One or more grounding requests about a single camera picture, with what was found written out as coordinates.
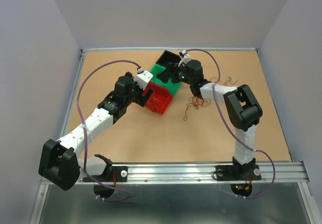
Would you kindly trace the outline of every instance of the red container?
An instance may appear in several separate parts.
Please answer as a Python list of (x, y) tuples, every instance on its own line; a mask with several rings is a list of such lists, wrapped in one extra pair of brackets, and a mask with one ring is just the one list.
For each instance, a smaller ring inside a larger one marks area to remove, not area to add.
[(153, 93), (145, 107), (149, 108), (152, 112), (164, 114), (173, 96), (166, 88), (156, 85), (153, 82), (147, 85), (143, 95), (145, 95), (148, 89), (153, 89)]

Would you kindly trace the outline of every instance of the gray wall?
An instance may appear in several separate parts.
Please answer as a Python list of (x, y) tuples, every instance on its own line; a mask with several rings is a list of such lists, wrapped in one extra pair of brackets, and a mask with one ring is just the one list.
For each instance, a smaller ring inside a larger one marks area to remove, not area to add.
[(81, 48), (259, 47), (287, 0), (55, 0)]
[(54, 0), (0, 0), (0, 218), (29, 223), (42, 144), (58, 137), (79, 47)]
[(322, 0), (288, 0), (259, 57), (292, 156), (322, 214)]

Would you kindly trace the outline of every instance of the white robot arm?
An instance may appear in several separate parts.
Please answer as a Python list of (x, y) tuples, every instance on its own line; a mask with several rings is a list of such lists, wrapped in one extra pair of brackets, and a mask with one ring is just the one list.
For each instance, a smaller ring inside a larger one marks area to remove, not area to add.
[[(114, 91), (85, 120), (84, 126), (81, 124), (57, 141), (50, 139), (44, 144), (38, 173), (63, 190), (72, 187), (77, 179), (84, 178), (84, 160), (79, 159), (85, 147), (84, 128), (90, 143), (122, 117), (131, 103), (144, 106), (152, 90), (147, 91), (145, 95), (143, 92), (152, 77), (150, 72), (142, 70), (139, 70), (135, 77), (129, 72), (120, 77), (115, 83)], [(95, 155), (87, 159), (87, 173), (101, 175), (106, 167), (111, 165), (109, 159)]]
[[(200, 93), (202, 99), (209, 99), (214, 100), (213, 93), (212, 93), (212, 86), (215, 83), (207, 83), (200, 88)], [(233, 91), (237, 91), (237, 87), (226, 87), (215, 84), (215, 93), (218, 102), (225, 103), (224, 95)], [(235, 127), (235, 135), (238, 139), (240, 139), (246, 146), (250, 148), (254, 148), (254, 137), (256, 132), (257, 125), (252, 125), (248, 128), (247, 131), (243, 131), (242, 129), (238, 129)], [(233, 155), (234, 159), (244, 165), (249, 163), (253, 160), (254, 151), (251, 151), (245, 148), (240, 142), (236, 140), (236, 148), (235, 153)]]

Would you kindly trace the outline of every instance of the wooden table surface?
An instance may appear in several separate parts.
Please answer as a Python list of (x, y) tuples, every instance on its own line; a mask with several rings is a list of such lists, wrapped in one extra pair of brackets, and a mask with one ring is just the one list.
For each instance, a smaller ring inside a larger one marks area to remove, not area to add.
[[(221, 70), (221, 84), (228, 77), (234, 86), (247, 84), (251, 87), (263, 109), (263, 117), (257, 128), (255, 148), (265, 150), (275, 161), (290, 161), (284, 135), (266, 80), (254, 51), (211, 51)], [(103, 63), (118, 59), (138, 62), (144, 69), (151, 69), (162, 51), (113, 51), (88, 52), (80, 83)], [(191, 52), (192, 59), (201, 61), (207, 79), (217, 76), (211, 58), (203, 52)], [(128, 63), (107, 66), (95, 73), (84, 86), (80, 107), (87, 118), (96, 106), (114, 89), (119, 76), (127, 71), (136, 74), (136, 67)], [(136, 104), (113, 126), (101, 133), (89, 147), (89, 157), (102, 154), (114, 162), (203, 162), (231, 161), (235, 140), (222, 123), (214, 102), (204, 108), (188, 111), (184, 121), (186, 103), (192, 96), (189, 86), (182, 84), (164, 115), (151, 112)], [(230, 123), (224, 104), (220, 104)], [(69, 131), (80, 124), (74, 104)], [(256, 153), (258, 161), (267, 161)]]

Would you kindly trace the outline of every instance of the green box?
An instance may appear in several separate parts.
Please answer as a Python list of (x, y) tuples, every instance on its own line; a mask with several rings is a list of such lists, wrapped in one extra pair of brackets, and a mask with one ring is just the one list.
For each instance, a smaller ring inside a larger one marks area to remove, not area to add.
[(178, 91), (178, 89), (179, 89), (179, 87), (180, 87), (182, 82), (174, 84), (174, 83), (172, 83), (172, 79), (170, 78), (168, 83), (163, 83), (162, 81), (157, 79), (156, 75), (160, 74), (165, 69), (166, 69), (165, 67), (163, 67), (161, 65), (158, 65), (158, 64), (155, 64), (152, 67), (152, 69), (150, 70), (150, 72), (153, 75), (152, 82), (157, 84), (157, 85), (159, 85), (159, 86), (161, 86), (161, 87), (166, 88), (171, 93), (171, 95), (174, 96), (177, 93), (177, 91)]

